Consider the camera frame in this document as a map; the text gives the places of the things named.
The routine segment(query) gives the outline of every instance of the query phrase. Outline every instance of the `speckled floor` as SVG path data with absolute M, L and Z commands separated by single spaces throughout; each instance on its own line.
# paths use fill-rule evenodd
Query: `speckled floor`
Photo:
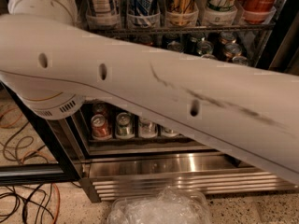
M 5 96 L 0 96 L 0 108 L 7 110 L 12 104 Z M 18 125 L 13 126 L 11 129 L 0 129 L 0 142 L 4 143 L 9 136 L 16 132 L 25 119 L 20 119 Z M 26 127 L 25 132 L 27 134 L 34 135 L 34 131 L 29 125 Z M 16 145 L 17 140 L 11 143 L 12 146 Z M 32 147 L 40 147 L 42 141 L 36 137 Z M 39 163 L 39 159 L 32 159 L 30 163 Z M 18 165 L 15 161 L 6 161 L 3 157 L 0 157 L 0 165 Z M 91 203 L 85 192 L 82 189 L 77 188 L 72 183 L 59 183 L 57 184 L 61 201 L 60 211 L 57 220 L 57 224 L 79 224 L 79 223 L 98 223 L 104 224 L 107 220 L 107 215 L 111 210 L 111 203 Z M 48 195 L 50 193 L 50 184 L 42 187 Z M 17 193 L 24 198 L 27 198 L 32 192 L 29 189 L 16 187 Z M 0 187 L 0 195 L 7 192 L 7 188 Z M 33 200 L 40 203 L 43 199 L 42 193 L 36 193 L 33 196 Z M 260 193 L 246 193 L 246 194 L 226 194 L 226 195 L 209 195 L 206 196 L 206 200 L 211 213 L 211 220 L 214 224 L 298 224 L 299 223 L 299 191 L 273 191 L 273 192 L 260 192 Z M 0 199 L 0 222 L 2 220 L 1 215 L 11 212 L 15 204 L 14 197 L 7 197 Z M 57 205 L 57 196 L 53 192 L 50 199 L 48 208 L 52 213 L 55 213 Z M 35 223 L 37 206 L 29 204 L 28 206 L 28 224 Z M 4 223 L 23 223 L 21 218 L 22 204 L 18 211 L 6 220 Z M 45 213 L 43 215 L 43 221 L 39 218 L 36 223 L 51 223 L 51 217 Z

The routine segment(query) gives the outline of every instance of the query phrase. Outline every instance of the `plastic bag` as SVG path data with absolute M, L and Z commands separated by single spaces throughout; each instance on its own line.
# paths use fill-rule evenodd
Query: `plastic bag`
M 166 188 L 158 196 L 118 199 L 107 224 L 210 224 L 201 192 Z

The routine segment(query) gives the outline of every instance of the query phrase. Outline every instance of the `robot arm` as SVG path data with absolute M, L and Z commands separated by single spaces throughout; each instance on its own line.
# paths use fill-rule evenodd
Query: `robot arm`
M 298 77 L 38 16 L 1 16 L 0 37 L 0 80 L 44 119 L 65 118 L 93 97 L 299 184 Z

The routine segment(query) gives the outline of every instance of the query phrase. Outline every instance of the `refrigerator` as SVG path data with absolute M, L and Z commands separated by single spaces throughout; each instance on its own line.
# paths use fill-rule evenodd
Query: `refrigerator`
M 80 15 L 78 26 L 81 29 L 112 37 L 116 42 L 122 39 L 135 43 L 139 36 L 151 35 L 155 46 L 160 48 L 165 35 L 179 34 L 180 39 L 186 41 L 191 33 L 204 32 L 208 35 L 235 32 L 247 51 L 250 66 L 259 71 L 298 73 L 296 37 L 299 20 L 298 3 L 295 0 L 276 0 L 276 12 L 267 24 L 202 25 L 200 18 L 196 18 L 196 23 L 191 26 L 167 27 L 163 22 L 165 10 L 161 4 L 162 22 L 158 26 L 150 29 L 128 27 L 124 9 L 120 16 L 120 27 L 112 30 L 98 29 L 85 20 L 87 0 L 77 0 L 77 4 Z M 6 13 L 5 6 L 2 8 L 2 13 Z M 93 203 L 148 195 L 166 186 L 189 191 L 196 189 L 205 194 L 298 188 L 292 182 L 250 165 L 246 160 L 196 142 L 180 134 L 180 130 L 173 135 L 164 135 L 167 127 L 156 124 L 153 136 L 142 136 L 139 114 L 130 116 L 134 136 L 130 139 L 119 138 L 116 118 L 127 111 L 125 105 L 116 107 L 105 103 L 111 137 L 101 140 L 94 134 L 96 123 L 92 123 L 97 114 L 96 107 L 103 106 L 97 98 L 86 97 L 83 106 L 67 118 L 48 120 L 24 105 L 9 86 L 2 84 L 0 92 L 2 100 L 15 103 L 21 110 L 55 159 L 23 165 L 0 165 L 0 185 L 77 180 Z M 66 112 L 71 107 L 72 104 L 67 104 L 61 109 Z

